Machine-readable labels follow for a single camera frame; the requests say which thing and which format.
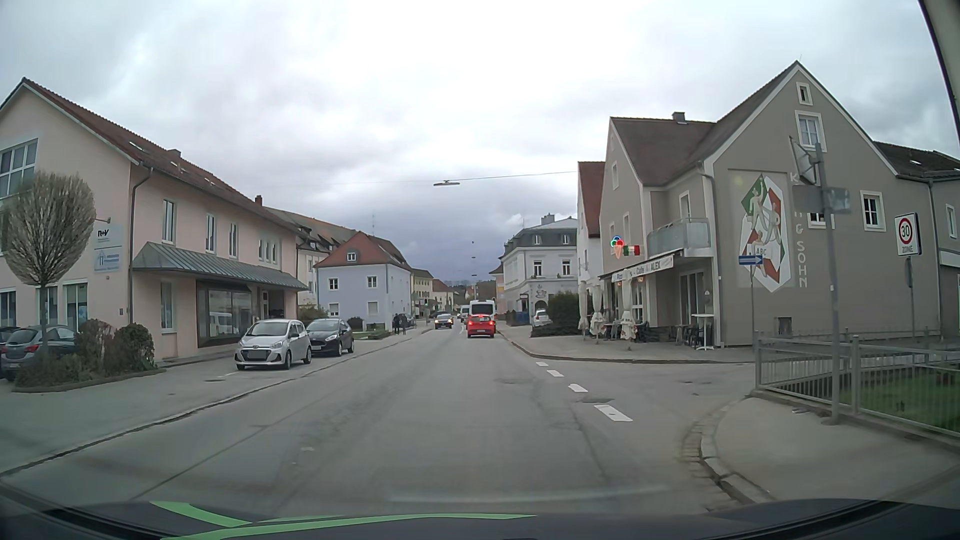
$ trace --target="red car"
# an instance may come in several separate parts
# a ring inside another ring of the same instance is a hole
[[[470,315],[467,319],[467,337],[474,335],[495,337],[496,320],[491,315]]]

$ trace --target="railing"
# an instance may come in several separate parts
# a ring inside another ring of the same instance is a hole
[[[830,343],[759,337],[756,387],[831,404]],[[960,352],[840,343],[842,414],[870,414],[960,437]]]
[[[706,217],[684,217],[647,234],[650,257],[681,249],[710,247],[710,222]]]

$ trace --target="wall mural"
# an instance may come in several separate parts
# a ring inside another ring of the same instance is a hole
[[[746,215],[740,224],[740,255],[762,255],[755,270],[757,282],[774,292],[790,281],[790,256],[786,251],[786,216],[783,191],[760,174],[740,201]]]

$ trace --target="balcony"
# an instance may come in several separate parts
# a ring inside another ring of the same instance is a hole
[[[712,251],[687,251],[709,247],[710,222],[706,217],[684,217],[647,234],[648,258],[677,250],[684,250],[686,257],[709,257]]]

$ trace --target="blue sign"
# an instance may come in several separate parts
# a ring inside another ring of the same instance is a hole
[[[759,266],[763,264],[763,255],[741,255],[736,258],[740,266]]]

